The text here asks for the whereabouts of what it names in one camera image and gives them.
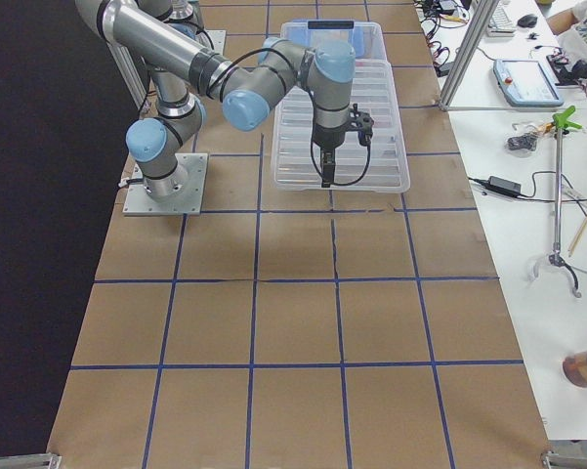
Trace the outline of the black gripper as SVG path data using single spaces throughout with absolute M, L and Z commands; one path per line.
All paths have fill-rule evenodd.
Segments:
M 323 127 L 320 124 L 314 124 L 312 130 L 312 145 L 319 147 L 321 151 L 333 153 L 336 148 L 340 147 L 344 141 L 347 132 L 347 125 L 342 124 L 338 127 Z M 321 186 L 330 187 L 330 167 L 320 165 Z

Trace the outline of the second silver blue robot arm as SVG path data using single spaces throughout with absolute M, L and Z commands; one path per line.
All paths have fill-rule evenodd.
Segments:
M 143 174 L 145 191 L 164 199 L 179 193 L 189 180 L 176 152 L 199 131 L 206 111 L 184 80 L 154 64 L 147 63 L 146 69 L 156 92 L 157 115 L 133 123 L 126 144 Z

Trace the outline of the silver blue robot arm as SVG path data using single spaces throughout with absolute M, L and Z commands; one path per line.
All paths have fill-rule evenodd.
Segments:
M 81 19 L 104 41 L 125 46 L 148 64 L 187 82 L 199 96 L 218 100 L 227 121 L 241 131 L 258 127 L 293 87 L 313 105 L 314 168 L 325 188 L 335 185 L 335 152 L 354 131 L 351 106 L 356 54 L 343 40 L 314 48 L 270 37 L 255 50 L 258 65 L 239 67 L 185 33 L 180 1 L 78 1 Z

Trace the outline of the robot arm base plate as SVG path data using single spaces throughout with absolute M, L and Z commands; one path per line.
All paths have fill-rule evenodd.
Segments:
M 177 167 L 170 176 L 146 178 L 135 165 L 127 186 L 123 214 L 126 216 L 199 215 L 208 165 L 207 153 L 177 153 Z

